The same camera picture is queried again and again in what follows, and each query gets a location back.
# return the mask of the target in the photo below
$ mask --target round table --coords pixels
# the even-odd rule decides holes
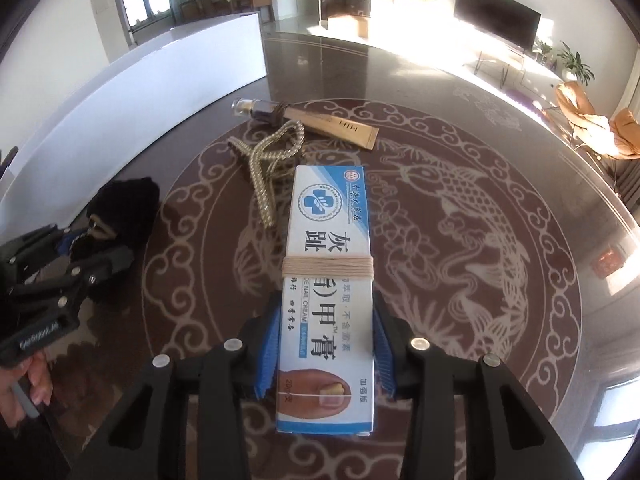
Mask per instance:
[[[638,226],[620,200],[561,139],[466,80],[337,40],[264,39],[266,81],[204,108],[119,176],[150,175],[165,198],[114,308],[83,307],[83,330],[58,351],[63,449],[79,452],[152,355],[203,353],[281,287],[292,181],[278,183],[278,228],[266,232],[227,143],[273,131],[239,123],[232,99],[270,96],[380,128],[372,151],[319,136],[306,142],[310,164],[365,168],[377,288],[448,353],[505,359],[585,478],[607,478],[640,419]],[[394,478],[409,408],[378,390],[374,433],[331,438],[277,434],[273,401],[248,402],[252,473]],[[194,440],[190,427],[190,478]],[[462,429],[456,462],[464,478]]]

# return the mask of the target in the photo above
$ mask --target orange chair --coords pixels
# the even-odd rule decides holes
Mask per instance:
[[[556,97],[574,134],[594,152],[616,159],[640,158],[640,124],[631,110],[624,108],[612,120],[596,114],[575,81],[559,84]]]

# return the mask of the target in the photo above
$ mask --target blue and white box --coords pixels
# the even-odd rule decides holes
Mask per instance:
[[[296,168],[287,256],[370,256],[363,168]],[[373,430],[371,287],[343,276],[284,279],[277,430]]]

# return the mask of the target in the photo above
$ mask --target metal bolt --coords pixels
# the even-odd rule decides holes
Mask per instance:
[[[482,358],[482,361],[484,361],[484,364],[490,366],[491,368],[500,366],[500,358],[496,354],[485,354],[485,356]]]
[[[171,362],[171,358],[167,354],[158,354],[151,362],[156,368],[164,368]]]
[[[416,350],[428,350],[431,346],[431,343],[429,343],[423,337],[414,337],[413,339],[411,339],[411,346]]]
[[[235,352],[242,348],[242,341],[236,338],[227,339],[224,346],[225,350],[228,350],[229,352]]]

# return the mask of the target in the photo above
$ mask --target television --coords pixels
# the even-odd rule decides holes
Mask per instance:
[[[524,50],[536,40],[540,13],[514,0],[456,0],[453,15]]]

